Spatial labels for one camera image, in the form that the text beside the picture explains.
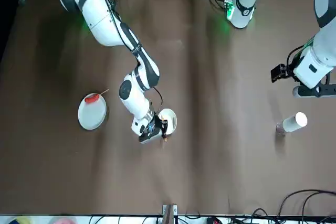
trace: white plate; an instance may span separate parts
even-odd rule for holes
[[[90,97],[95,93],[88,94],[79,105],[78,121],[86,130],[94,130],[98,128],[106,116],[106,102],[104,97],[99,95],[99,99],[94,103],[87,104],[85,98]]]

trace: green light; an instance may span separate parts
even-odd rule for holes
[[[231,20],[233,12],[235,11],[235,7],[232,5],[226,12],[226,19]]]

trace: black robot end effector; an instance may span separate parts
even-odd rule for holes
[[[157,138],[166,138],[167,128],[168,121],[161,120],[155,113],[152,121],[144,129],[141,136],[139,136],[139,142],[145,144]]]
[[[271,81],[272,83],[280,79],[286,78],[286,65],[279,64],[271,70]]]

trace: red sausage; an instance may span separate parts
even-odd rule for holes
[[[85,101],[86,103],[94,103],[94,102],[96,102],[98,99],[99,99],[99,95],[98,95],[98,94],[93,94],[93,95],[91,95],[91,96],[89,96],[89,97],[86,97],[84,101]]]

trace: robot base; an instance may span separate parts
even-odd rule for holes
[[[244,16],[237,7],[237,0],[232,0],[232,6],[226,12],[226,19],[230,21],[234,27],[242,29],[245,28],[252,19],[254,10],[255,8]]]

